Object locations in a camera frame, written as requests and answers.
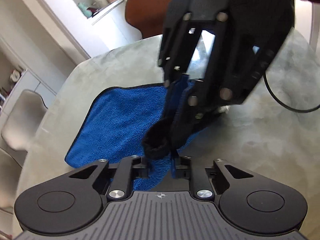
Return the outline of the grey and blue towel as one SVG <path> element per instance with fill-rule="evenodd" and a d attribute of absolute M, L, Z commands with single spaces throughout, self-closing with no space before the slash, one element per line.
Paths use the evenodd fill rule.
<path fill-rule="evenodd" d="M 160 119 L 166 93 L 161 83 L 103 90 L 92 102 L 65 162 L 80 168 L 99 159 L 114 164 L 142 156 L 143 137 Z"/>

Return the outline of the brown chair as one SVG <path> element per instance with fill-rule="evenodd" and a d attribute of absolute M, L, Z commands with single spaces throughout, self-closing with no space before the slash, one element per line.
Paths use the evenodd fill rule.
<path fill-rule="evenodd" d="M 127 0 L 126 22 L 141 32 L 142 38 L 160 35 L 171 0 Z"/>

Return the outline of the beige dining chair left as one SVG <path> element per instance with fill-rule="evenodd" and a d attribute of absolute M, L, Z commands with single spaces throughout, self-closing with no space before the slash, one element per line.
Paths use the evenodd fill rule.
<path fill-rule="evenodd" d="M 40 94 L 23 90 L 1 129 L 4 142 L 14 151 L 29 151 L 47 110 Z"/>

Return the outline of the beige dining chair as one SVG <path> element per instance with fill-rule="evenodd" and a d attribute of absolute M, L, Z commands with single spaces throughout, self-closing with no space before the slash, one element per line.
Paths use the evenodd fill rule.
<path fill-rule="evenodd" d="M 16 191 L 27 152 L 13 152 L 11 156 L 1 148 L 1 210 L 13 214 Z"/>
<path fill-rule="evenodd" d="M 14 151 L 29 151 L 47 110 L 40 94 L 23 90 L 1 129 L 4 142 Z"/>

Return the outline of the beige dining chair right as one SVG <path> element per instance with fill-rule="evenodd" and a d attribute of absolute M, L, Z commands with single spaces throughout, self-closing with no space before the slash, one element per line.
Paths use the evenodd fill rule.
<path fill-rule="evenodd" d="M 1 210 L 13 214 L 16 191 L 27 152 L 13 152 L 11 156 L 1 148 Z"/>

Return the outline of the white mug on shelf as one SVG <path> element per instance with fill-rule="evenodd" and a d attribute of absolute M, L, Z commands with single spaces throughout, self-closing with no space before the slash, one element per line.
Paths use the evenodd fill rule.
<path fill-rule="evenodd" d="M 109 5 L 108 0 L 94 0 L 95 5 L 101 9 Z"/>

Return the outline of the white alarm clock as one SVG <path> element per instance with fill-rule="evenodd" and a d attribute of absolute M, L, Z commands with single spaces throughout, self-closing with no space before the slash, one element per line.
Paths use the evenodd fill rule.
<path fill-rule="evenodd" d="M 11 75 L 10 75 L 10 80 L 13 82 L 13 83 L 17 83 L 19 81 L 21 77 L 21 72 L 19 72 L 18 70 L 13 70 Z"/>

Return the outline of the teal figurine on shelf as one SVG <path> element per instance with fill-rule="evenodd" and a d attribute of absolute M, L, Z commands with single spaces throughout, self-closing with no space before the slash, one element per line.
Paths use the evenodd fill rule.
<path fill-rule="evenodd" d="M 80 2 L 78 3 L 78 8 L 86 18 L 92 17 L 93 12 L 91 11 L 90 6 L 88 6 L 87 4 Z"/>

